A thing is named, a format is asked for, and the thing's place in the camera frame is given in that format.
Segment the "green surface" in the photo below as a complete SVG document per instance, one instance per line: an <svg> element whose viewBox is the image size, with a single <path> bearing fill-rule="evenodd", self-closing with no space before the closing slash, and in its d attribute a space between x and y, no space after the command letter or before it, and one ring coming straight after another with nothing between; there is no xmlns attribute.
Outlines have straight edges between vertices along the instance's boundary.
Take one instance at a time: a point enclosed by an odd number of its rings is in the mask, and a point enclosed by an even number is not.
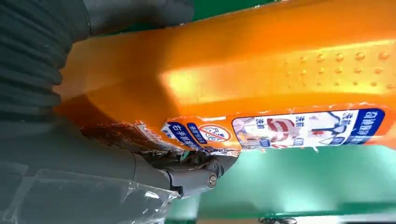
<svg viewBox="0 0 396 224"><path fill-rule="evenodd" d="M200 198L173 204L170 219L296 217L394 210L396 151L350 146L321 147L319 153L310 148L268 150L264 154L246 152L214 190Z"/></svg>

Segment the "red circle sign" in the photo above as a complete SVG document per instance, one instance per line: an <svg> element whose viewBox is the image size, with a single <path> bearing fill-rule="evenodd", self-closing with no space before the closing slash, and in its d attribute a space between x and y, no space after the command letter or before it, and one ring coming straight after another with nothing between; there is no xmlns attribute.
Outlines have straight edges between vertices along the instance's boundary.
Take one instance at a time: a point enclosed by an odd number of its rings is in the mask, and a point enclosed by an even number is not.
<svg viewBox="0 0 396 224"><path fill-rule="evenodd" d="M227 129L219 125L202 125L198 129L204 139L210 142L224 142L230 140L232 137Z"/></svg>

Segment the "gray plastic part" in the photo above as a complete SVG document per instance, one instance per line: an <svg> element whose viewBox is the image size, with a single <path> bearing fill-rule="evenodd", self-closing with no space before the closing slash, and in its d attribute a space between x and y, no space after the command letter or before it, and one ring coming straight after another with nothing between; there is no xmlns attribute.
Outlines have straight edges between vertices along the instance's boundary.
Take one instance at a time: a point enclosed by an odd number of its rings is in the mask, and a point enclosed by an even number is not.
<svg viewBox="0 0 396 224"><path fill-rule="evenodd" d="M33 173L44 168L170 188L168 178L141 156L89 140L64 122L46 132L2 138L0 161L26 165Z"/></svg>
<svg viewBox="0 0 396 224"><path fill-rule="evenodd" d="M171 185L180 188L179 194L182 198L212 189L215 185L209 183L209 178L211 176L217 178L213 171L207 169L167 170L167 172L170 176Z"/></svg>
<svg viewBox="0 0 396 224"><path fill-rule="evenodd" d="M144 22L159 28L192 21L193 0L83 0L91 35L103 35Z"/></svg>

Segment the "label sticker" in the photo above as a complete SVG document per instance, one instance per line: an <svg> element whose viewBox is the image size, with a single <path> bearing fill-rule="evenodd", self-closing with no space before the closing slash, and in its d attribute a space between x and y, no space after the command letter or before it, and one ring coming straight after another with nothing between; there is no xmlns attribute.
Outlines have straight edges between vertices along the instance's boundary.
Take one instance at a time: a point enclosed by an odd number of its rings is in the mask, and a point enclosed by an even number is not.
<svg viewBox="0 0 396 224"><path fill-rule="evenodd" d="M232 125L243 149L357 145L375 134L384 116L360 109L244 117Z"/></svg>
<svg viewBox="0 0 396 224"><path fill-rule="evenodd" d="M194 123L187 123L187 127L190 130L190 132L192 133L192 135L194 135L195 139L201 143L201 144L208 144L204 137L201 135L201 133L199 132L199 129L197 127L197 125L195 125Z"/></svg>
<svg viewBox="0 0 396 224"><path fill-rule="evenodd" d="M219 125L202 125L199 127L199 132L210 142L224 142L231 139L231 133Z"/></svg>
<svg viewBox="0 0 396 224"><path fill-rule="evenodd" d="M194 150L201 149L201 146L194 140L184 125L178 122L168 122L166 127L163 128L163 132L166 133L169 132L169 130L171 131L171 134L167 133L168 137L172 138L174 136L177 140Z"/></svg>

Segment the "printed label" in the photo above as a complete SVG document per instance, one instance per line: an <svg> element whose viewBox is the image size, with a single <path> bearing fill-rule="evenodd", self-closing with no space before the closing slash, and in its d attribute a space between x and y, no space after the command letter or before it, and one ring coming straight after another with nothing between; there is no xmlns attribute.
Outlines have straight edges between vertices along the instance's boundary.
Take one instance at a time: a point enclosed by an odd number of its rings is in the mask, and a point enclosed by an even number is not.
<svg viewBox="0 0 396 224"><path fill-rule="evenodd" d="M219 125L202 125L199 127L199 132L205 140L211 142L224 142L231 138L231 133Z"/></svg>
<svg viewBox="0 0 396 224"><path fill-rule="evenodd" d="M168 122L166 127L163 128L163 132L166 133L168 130L170 130L172 133L169 135L167 133L168 137L172 138L175 136L177 140L194 150L202 149L201 146L193 139L184 125L178 122Z"/></svg>
<svg viewBox="0 0 396 224"><path fill-rule="evenodd" d="M357 145L384 116L380 109L328 111L236 118L232 126L243 149Z"/></svg>

